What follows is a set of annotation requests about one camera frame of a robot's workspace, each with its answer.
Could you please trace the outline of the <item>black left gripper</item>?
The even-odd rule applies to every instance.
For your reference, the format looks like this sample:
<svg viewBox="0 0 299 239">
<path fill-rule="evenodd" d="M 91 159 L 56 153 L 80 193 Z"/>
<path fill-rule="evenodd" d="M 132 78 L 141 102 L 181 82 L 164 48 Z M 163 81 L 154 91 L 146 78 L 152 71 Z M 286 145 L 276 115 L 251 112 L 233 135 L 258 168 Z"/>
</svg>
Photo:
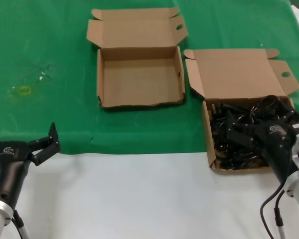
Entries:
<svg viewBox="0 0 299 239">
<path fill-rule="evenodd" d="M 0 201 L 15 207 L 31 161 L 39 166 L 60 152 L 56 125 L 50 126 L 48 136 L 30 142 L 0 141 Z"/>
</svg>

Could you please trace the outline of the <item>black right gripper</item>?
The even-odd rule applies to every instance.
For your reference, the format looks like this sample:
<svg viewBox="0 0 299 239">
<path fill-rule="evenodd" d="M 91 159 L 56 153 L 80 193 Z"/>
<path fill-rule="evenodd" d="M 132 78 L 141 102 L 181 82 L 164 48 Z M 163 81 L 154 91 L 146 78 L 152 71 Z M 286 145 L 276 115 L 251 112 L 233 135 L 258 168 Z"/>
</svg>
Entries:
<svg viewBox="0 0 299 239">
<path fill-rule="evenodd" d="M 299 112 L 293 106 L 283 103 L 283 111 L 283 122 L 268 121 L 256 127 L 252 123 L 238 122 L 230 111 L 226 115 L 226 138 L 232 143 L 253 149 L 255 136 L 261 155 L 281 184 L 297 170 L 292 161 L 295 136 L 290 124 L 299 123 Z"/>
</svg>

